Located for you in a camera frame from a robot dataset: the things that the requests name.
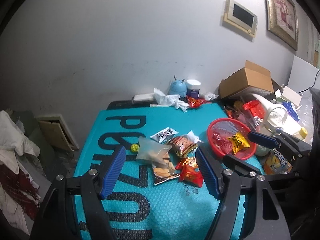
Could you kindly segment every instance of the red plastic basket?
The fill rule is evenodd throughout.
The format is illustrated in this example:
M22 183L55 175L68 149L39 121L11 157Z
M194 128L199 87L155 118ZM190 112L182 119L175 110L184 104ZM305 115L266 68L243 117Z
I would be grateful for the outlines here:
M238 151L235 154L235 157L239 158L240 160L247 160L256 152L257 145L248 140L248 133L250 132L250 129L246 125L235 119L220 118L213 121L207 129L207 137L211 149L219 158L222 158L225 155L225 153L222 152L214 143L212 138L214 131L218 132L224 138L232 137L237 132L240 132L247 139L247 141L250 143L250 147Z

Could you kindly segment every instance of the framed painting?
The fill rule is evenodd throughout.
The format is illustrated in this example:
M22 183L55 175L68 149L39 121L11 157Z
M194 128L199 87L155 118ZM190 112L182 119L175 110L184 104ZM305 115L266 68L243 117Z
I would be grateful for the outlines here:
M298 21L292 0L267 0L268 30L298 50Z

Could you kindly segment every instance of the red wrapper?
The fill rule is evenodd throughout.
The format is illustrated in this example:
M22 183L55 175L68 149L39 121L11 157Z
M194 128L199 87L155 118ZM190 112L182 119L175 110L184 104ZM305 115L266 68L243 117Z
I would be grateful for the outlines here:
M188 165L191 168L198 168L198 164L196 163L196 157L187 157L187 158L183 158L175 167L176 170L182 170L183 166Z
M198 108L202 104L206 103L205 99L194 99L192 97L187 96L188 104L190 108Z
M243 105L244 110L250 110L252 116L257 116L261 119L264 119L266 111L259 102L259 100L253 100Z
M192 167L184 165L180 173L179 181L188 181L197 187L202 187L203 177L200 171L195 171Z
M218 132L213 132L212 138L224 154L229 154L232 151L232 142L227 138L222 137Z

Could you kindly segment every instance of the brown cardboard box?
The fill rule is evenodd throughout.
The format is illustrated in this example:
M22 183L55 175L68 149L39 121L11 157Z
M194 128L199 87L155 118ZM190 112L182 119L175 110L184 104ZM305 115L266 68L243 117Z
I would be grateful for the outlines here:
M244 68L222 80L219 85L221 98L238 98L247 93L266 96L272 92L270 71L248 60Z

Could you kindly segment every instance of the yellow ball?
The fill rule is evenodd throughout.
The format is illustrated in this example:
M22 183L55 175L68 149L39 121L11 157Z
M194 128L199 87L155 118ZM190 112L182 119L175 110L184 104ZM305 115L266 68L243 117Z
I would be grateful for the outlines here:
M133 153L137 153L139 151L139 145L134 143L131 145L130 151Z

